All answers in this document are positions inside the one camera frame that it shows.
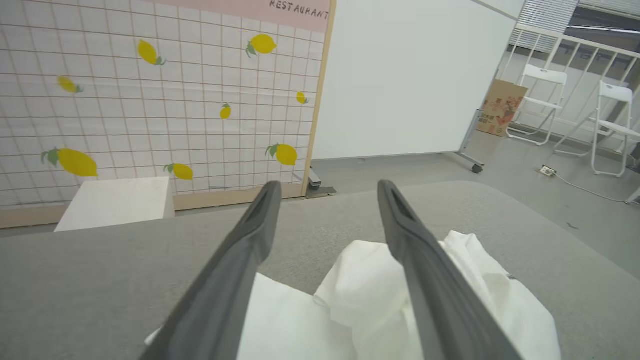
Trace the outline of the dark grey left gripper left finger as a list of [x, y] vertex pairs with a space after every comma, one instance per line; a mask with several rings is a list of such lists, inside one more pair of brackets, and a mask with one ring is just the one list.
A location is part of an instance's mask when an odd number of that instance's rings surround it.
[[258, 267], [275, 239], [282, 186], [268, 182], [178, 301], [142, 360], [235, 360]]

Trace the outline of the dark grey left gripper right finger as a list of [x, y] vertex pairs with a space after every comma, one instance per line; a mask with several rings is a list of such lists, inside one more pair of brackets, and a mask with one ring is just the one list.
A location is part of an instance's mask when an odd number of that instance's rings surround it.
[[391, 255], [404, 269], [425, 360], [519, 360], [510, 342], [450, 256], [398, 187], [377, 183]]

